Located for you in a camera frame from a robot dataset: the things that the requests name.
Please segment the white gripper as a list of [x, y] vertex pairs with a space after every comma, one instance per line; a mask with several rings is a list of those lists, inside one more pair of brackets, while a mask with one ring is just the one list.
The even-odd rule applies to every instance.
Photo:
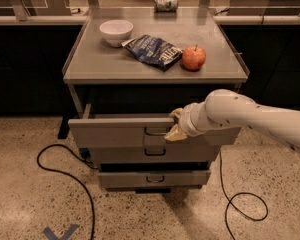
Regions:
[[179, 119], [179, 122], [165, 134], [164, 138], [167, 141], [181, 141], [186, 139], [187, 136], [199, 136], [213, 129], [213, 124], [208, 119], [204, 102], [191, 103], [183, 109], [174, 109], [169, 116]]

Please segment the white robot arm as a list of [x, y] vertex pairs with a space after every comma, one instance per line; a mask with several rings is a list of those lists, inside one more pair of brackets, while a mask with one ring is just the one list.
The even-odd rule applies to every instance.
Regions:
[[300, 154], [300, 111], [260, 105], [230, 90], [215, 90], [201, 103], [173, 110], [170, 117], [176, 118], [177, 123], [164, 136], [168, 141], [196, 137], [211, 130], [248, 127]]

